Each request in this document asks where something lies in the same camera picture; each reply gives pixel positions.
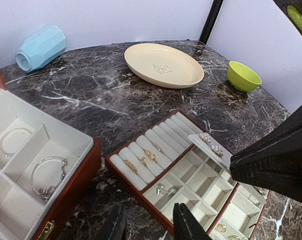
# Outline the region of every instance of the metal latch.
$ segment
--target metal latch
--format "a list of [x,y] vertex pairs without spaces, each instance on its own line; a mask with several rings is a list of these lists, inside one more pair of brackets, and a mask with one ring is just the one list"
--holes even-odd
[[55,229],[55,222],[53,220],[48,221],[45,227],[43,228],[41,235],[37,238],[37,240],[49,240],[50,235],[53,233],[54,229]]

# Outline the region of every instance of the black marble countertop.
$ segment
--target black marble countertop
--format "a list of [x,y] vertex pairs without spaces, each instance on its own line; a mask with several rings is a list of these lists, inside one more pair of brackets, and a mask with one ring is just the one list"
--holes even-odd
[[[254,143],[288,116],[266,90],[245,94],[227,82],[228,60],[196,41],[161,41],[194,57],[205,77],[182,90],[151,85],[131,73],[124,51],[136,43],[73,50],[44,69],[1,69],[10,92],[102,142],[106,156],[176,109],[187,112],[231,152]],[[108,170],[99,170],[59,240],[90,239],[114,205],[128,211],[129,240],[170,240]],[[302,239],[302,204],[271,193],[253,239]]]

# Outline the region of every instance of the plate logo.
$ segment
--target plate logo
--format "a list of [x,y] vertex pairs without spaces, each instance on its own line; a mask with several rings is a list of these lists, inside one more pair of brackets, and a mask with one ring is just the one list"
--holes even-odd
[[159,73],[159,74],[168,74],[168,73],[172,73],[173,71],[171,70],[171,68],[169,66],[166,65],[155,65],[153,64],[154,69]]

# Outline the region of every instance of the green object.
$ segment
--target green object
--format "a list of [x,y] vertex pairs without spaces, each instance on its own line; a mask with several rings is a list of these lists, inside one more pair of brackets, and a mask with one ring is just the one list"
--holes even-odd
[[302,33],[302,15],[299,11],[294,6],[289,5],[287,6],[287,14]]
[[253,70],[236,61],[229,62],[227,78],[236,89],[242,92],[251,92],[262,83]]

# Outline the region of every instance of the black pole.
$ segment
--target black pole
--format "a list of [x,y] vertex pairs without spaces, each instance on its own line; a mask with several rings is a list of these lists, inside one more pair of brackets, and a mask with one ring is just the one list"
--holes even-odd
[[220,9],[222,7],[222,3],[223,0],[213,1],[209,16],[207,17],[207,20],[205,22],[203,31],[199,39],[200,42],[207,44],[207,41],[209,40],[214,24],[216,22],[217,16],[219,15]]

